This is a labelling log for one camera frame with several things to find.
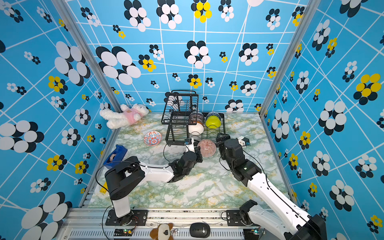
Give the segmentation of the brown white patterned bowl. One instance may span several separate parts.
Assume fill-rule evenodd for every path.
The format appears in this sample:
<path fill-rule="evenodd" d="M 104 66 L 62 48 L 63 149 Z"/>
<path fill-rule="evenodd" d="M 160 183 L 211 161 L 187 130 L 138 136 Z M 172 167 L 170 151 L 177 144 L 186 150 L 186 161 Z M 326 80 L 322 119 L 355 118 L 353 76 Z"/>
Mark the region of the brown white patterned bowl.
<path fill-rule="evenodd" d="M 190 125 L 203 125 L 205 121 L 205 116 L 200 112 L 192 112 L 189 115 L 189 124 Z"/>

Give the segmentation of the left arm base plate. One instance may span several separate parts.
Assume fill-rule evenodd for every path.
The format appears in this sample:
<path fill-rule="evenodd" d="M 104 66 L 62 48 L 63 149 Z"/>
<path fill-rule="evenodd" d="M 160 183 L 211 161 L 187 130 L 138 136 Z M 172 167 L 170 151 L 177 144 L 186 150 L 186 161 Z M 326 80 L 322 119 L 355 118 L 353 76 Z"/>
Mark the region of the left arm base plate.
<path fill-rule="evenodd" d="M 106 226 L 145 226 L 148 210 L 131 210 L 127 215 L 118 218 L 115 209 L 109 210 Z"/>

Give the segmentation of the plain white bowl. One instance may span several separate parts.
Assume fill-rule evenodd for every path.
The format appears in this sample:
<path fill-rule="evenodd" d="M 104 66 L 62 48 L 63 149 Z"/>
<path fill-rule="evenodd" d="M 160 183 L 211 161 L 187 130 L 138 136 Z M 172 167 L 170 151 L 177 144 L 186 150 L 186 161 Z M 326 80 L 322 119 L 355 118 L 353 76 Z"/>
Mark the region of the plain white bowl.
<path fill-rule="evenodd" d="M 196 125 L 188 125 L 189 134 L 193 136 L 201 135 L 204 132 L 202 124 L 197 123 Z"/>

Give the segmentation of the pink striped bowl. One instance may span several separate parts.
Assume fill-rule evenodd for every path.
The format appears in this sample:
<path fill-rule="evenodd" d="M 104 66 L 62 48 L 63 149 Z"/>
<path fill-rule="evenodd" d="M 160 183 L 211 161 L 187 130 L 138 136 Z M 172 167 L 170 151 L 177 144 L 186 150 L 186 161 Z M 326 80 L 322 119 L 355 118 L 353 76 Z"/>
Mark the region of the pink striped bowl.
<path fill-rule="evenodd" d="M 208 139 L 201 140 L 198 143 L 198 147 L 200 147 L 200 152 L 203 158 L 212 157 L 217 150 L 216 144 Z"/>

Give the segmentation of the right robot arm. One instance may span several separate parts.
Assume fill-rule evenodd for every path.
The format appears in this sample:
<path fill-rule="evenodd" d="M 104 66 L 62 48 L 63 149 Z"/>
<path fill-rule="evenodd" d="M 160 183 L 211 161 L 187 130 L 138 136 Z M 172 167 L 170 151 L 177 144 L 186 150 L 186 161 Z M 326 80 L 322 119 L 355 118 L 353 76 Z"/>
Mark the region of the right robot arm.
<path fill-rule="evenodd" d="M 259 225 L 280 240 L 325 240 L 326 223 L 319 215 L 310 216 L 278 188 L 262 167 L 246 159 L 242 144 L 228 134 L 216 138 L 221 159 L 228 164 L 235 179 L 255 192 L 273 211 L 264 210 L 253 200 L 240 207 L 244 225 Z"/>

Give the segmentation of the lime green bowl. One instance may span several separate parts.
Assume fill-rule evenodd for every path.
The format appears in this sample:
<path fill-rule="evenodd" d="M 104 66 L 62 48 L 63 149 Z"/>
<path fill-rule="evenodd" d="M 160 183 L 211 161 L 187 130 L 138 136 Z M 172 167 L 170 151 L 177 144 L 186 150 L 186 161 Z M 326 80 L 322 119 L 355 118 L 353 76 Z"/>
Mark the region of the lime green bowl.
<path fill-rule="evenodd" d="M 209 116 L 206 119 L 206 127 L 209 129 L 218 129 L 221 125 L 222 121 L 218 116 Z"/>

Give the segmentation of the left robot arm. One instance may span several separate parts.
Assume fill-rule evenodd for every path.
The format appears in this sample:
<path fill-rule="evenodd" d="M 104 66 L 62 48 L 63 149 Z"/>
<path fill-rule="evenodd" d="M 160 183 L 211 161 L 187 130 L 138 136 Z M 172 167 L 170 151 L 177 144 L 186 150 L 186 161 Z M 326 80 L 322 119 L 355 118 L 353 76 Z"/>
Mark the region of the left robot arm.
<path fill-rule="evenodd" d="M 144 182 L 175 183 L 188 176 L 203 157 L 200 149 L 185 152 L 168 165 L 144 165 L 136 156 L 121 161 L 105 173 L 105 179 L 117 218 L 131 214 L 128 195 Z"/>

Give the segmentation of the red blue patterned bowl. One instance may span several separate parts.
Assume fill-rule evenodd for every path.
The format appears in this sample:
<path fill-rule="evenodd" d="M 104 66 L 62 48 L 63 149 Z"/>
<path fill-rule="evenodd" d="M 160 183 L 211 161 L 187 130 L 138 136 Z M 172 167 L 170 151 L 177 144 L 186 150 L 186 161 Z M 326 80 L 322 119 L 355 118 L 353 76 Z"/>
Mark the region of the red blue patterned bowl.
<path fill-rule="evenodd" d="M 162 141 L 162 134 L 158 131 L 150 131 L 144 136 L 144 143 L 147 146 L 156 146 Z"/>

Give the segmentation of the blue triangle pattern bowl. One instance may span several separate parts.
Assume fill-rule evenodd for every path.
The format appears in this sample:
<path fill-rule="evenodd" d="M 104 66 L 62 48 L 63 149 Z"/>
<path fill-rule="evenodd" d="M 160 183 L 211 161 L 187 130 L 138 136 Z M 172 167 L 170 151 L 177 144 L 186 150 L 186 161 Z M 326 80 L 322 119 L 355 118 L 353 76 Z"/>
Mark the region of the blue triangle pattern bowl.
<path fill-rule="evenodd" d="M 217 113 L 217 112 L 210 112 L 210 113 L 208 113 L 206 118 L 208 119 L 208 118 L 210 118 L 212 116 L 215 116 L 215 117 L 217 117 L 220 120 L 222 119 L 221 115 L 219 113 Z"/>

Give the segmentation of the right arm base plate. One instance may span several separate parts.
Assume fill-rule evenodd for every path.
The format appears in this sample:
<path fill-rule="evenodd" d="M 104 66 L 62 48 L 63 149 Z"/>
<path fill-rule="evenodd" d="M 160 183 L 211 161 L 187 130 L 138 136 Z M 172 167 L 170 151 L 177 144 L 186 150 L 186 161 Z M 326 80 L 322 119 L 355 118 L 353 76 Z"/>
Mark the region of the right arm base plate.
<path fill-rule="evenodd" d="M 226 210 L 221 214 L 221 218 L 230 227 L 259 227 L 259 225 L 251 222 L 249 216 L 241 210 Z"/>

